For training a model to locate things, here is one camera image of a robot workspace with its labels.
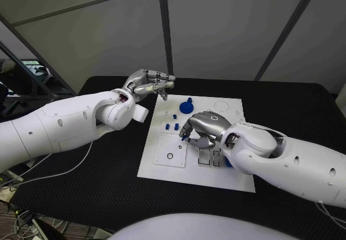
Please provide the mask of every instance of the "white acrylic board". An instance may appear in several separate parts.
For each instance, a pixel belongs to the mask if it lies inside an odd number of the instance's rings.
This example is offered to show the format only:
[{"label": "white acrylic board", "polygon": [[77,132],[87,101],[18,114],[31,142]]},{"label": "white acrylic board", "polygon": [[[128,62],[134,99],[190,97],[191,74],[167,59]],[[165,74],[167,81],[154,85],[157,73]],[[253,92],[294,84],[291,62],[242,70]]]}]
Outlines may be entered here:
[{"label": "white acrylic board", "polygon": [[[178,106],[188,97],[193,112],[183,114]],[[207,166],[199,164],[199,149],[178,138],[184,122],[193,114],[203,111],[220,114],[232,124],[245,121],[240,99],[184,95],[168,95],[167,101],[161,97],[157,98],[137,177],[255,193],[252,175],[245,175],[232,167],[226,167],[222,155],[219,158],[213,157],[220,154],[219,145],[210,150]],[[190,137],[199,138],[194,131]]]}]

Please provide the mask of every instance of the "blue object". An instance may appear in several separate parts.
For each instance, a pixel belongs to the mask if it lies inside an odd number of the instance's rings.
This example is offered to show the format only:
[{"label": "blue object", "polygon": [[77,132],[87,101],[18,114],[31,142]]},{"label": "blue object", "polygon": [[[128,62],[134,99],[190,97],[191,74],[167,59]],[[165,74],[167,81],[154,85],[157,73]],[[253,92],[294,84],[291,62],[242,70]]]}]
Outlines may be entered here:
[{"label": "blue object", "polygon": [[180,104],[178,110],[183,114],[193,112],[193,99],[190,97],[187,98],[187,101]]},{"label": "blue object", "polygon": [[229,162],[229,159],[227,159],[226,157],[224,157],[224,166],[229,167],[229,168],[233,167],[232,164],[230,164],[230,162]]}]

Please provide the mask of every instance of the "black table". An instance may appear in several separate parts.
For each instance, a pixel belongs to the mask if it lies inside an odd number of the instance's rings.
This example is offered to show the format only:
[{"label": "black table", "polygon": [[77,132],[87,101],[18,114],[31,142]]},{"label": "black table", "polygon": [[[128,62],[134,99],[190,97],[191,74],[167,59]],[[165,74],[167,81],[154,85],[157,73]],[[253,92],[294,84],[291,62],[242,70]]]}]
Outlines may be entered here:
[{"label": "black table", "polygon": [[[95,76],[80,94],[121,88],[126,77]],[[310,83],[178,78],[168,94],[242,99],[248,122],[346,154],[346,119],[325,89]],[[121,131],[93,142],[87,158],[69,174],[18,187],[11,203],[56,219],[119,230],[168,213],[227,216],[269,227],[298,239],[346,239],[346,231],[298,198],[253,177],[256,193],[137,177],[157,96],[139,102],[148,109],[144,123],[131,121]],[[53,154],[26,180],[67,171],[87,145]],[[346,219],[346,210],[327,206]]]}]

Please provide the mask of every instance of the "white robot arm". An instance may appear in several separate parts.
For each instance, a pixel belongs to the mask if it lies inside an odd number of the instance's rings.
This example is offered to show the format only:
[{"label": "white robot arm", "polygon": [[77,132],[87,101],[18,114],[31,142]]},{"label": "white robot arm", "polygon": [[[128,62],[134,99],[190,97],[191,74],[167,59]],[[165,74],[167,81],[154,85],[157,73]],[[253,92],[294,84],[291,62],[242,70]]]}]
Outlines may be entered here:
[{"label": "white robot arm", "polygon": [[135,103],[149,93],[167,99],[164,88],[174,86],[174,80],[171,75],[141,69],[122,89],[54,101],[0,123],[0,172],[27,159],[80,147],[121,130],[131,119],[142,123],[148,110]]},{"label": "white robot arm", "polygon": [[[191,130],[199,139],[188,138]],[[315,203],[346,208],[346,155],[311,142],[272,137],[266,127],[239,122],[233,125],[214,112],[191,116],[180,137],[200,149],[219,142],[233,168],[259,176],[271,185]]]}]

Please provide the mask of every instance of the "robotic hand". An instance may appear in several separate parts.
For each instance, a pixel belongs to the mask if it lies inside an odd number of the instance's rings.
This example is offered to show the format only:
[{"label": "robotic hand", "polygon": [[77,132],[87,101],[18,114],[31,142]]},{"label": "robotic hand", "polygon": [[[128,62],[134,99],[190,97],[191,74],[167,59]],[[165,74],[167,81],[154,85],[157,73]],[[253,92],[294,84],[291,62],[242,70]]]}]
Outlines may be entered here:
[{"label": "robotic hand", "polygon": [[[199,139],[188,138],[196,130]],[[252,123],[230,124],[214,112],[194,114],[178,136],[199,149],[219,142],[233,168],[312,202],[346,208],[346,155]]]},{"label": "robotic hand", "polygon": [[121,130],[131,119],[144,122],[148,110],[135,103],[165,88],[175,77],[138,70],[122,88],[46,104],[26,116],[0,123],[0,172],[40,155],[72,150]]}]

